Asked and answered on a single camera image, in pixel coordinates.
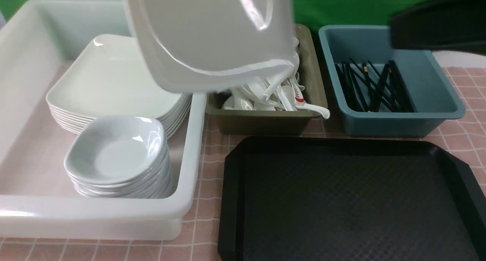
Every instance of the square white plate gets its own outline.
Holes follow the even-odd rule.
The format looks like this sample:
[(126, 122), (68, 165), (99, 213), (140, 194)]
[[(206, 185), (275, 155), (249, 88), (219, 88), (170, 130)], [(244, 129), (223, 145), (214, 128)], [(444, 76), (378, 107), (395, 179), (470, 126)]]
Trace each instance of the square white plate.
[(87, 118), (131, 115), (160, 118), (181, 94), (160, 88), (142, 59), (135, 38), (100, 35), (46, 96), (51, 107)]

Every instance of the blue plastic bin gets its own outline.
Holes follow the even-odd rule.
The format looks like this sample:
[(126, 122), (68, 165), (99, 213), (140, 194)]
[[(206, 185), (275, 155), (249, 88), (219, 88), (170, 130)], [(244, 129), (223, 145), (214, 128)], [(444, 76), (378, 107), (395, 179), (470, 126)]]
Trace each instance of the blue plastic bin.
[[(326, 65), (344, 117), (345, 132), (364, 137), (425, 137), (446, 119), (459, 119), (465, 107), (451, 83), (428, 50), (395, 50), (387, 26), (325, 26), (319, 30)], [(347, 106), (335, 64), (352, 58), (361, 64), (370, 60), (381, 72), (395, 60), (405, 81), (415, 113), (357, 112)], [(370, 69), (372, 80), (378, 76)], [(363, 93), (366, 87), (360, 83)]]

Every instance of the rim of bin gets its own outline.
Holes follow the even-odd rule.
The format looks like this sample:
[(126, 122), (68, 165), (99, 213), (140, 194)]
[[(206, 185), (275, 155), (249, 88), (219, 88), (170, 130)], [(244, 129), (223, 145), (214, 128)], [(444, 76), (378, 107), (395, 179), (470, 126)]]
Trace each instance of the rim of bin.
[(209, 102), (206, 102), (206, 114), (210, 116), (234, 116), (234, 117), (281, 117), (281, 118), (317, 118), (320, 117), (321, 114), (314, 111), (258, 111), (258, 110), (225, 110), (225, 109), (218, 109), (212, 107)]
[[(317, 53), (316, 47), (314, 46), (314, 41), (312, 39), (311, 30), (308, 27), (302, 24), (295, 24), (295, 29), (300, 31), (301, 35), (309, 41), (309, 55), (310, 59), (309, 62), (312, 62), (311, 66), (317, 67), (315, 70), (316, 78), (318, 81), (316, 82), (320, 89), (319, 91), (319, 100), (321, 104), (318, 104), (323, 107), (328, 107), (326, 90), (324, 88), (324, 84), (322, 81), (322, 74), (321, 70), (319, 69), (319, 61), (317, 60)], [(210, 106), (209, 102), (206, 102), (206, 114), (211, 116), (246, 116), (246, 117), (281, 117), (281, 118), (318, 118), (321, 117), (321, 114), (315, 111), (256, 111), (256, 110), (224, 110), (220, 108), (214, 108)]]
[(328, 68), (328, 73), (333, 83), (333, 91), (336, 95), (337, 104), (339, 110), (346, 115), (356, 118), (387, 118), (387, 119), (403, 119), (406, 117), (407, 119), (460, 119), (464, 117), (465, 114), (465, 107), (459, 96), (457, 95), (456, 91), (454, 90), (453, 86), (451, 85), (450, 81), (447, 79), (442, 68), (439, 66), (434, 55), (432, 52), (424, 50), (427, 59), (429, 59), (430, 63), (434, 70), (439, 74), (441, 81), (444, 83), (447, 92), (451, 95), (452, 99), (454, 100), (455, 104), (457, 104), (457, 110), (453, 112), (396, 112), (393, 115), (390, 115), (390, 112), (358, 112), (350, 109), (347, 106), (347, 103), (344, 98), (344, 92), (342, 91), (341, 85), (339, 81), (337, 81), (338, 75), (337, 71), (334, 68), (335, 63), (333, 59), (333, 55), (330, 52), (330, 47), (328, 40), (326, 39), (326, 31), (331, 29), (389, 29), (389, 26), (378, 26), (378, 25), (328, 25), (323, 26), (319, 29), (319, 41), (321, 42), (321, 47), (323, 50), (324, 58), (326, 61), (326, 66)]

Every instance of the white plastic bin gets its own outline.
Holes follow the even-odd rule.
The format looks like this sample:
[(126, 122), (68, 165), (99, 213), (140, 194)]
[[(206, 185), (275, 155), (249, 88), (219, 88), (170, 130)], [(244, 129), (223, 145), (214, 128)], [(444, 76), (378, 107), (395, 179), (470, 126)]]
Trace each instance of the white plastic bin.
[(64, 172), (75, 135), (54, 123), (45, 93), (103, 33), (130, 36), (122, 0), (30, 0), (0, 31), (0, 237), (170, 240), (181, 232), (197, 179), (204, 94), (193, 96), (187, 125), (169, 142), (180, 169), (172, 196), (84, 198)]

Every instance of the black serving tray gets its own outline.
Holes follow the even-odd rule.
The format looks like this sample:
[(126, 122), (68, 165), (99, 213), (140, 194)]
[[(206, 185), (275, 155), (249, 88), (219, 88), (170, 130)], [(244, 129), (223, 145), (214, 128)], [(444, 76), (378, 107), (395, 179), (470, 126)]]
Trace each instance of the black serving tray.
[(250, 137), (224, 162), (222, 261), (486, 260), (486, 199), (430, 142)]

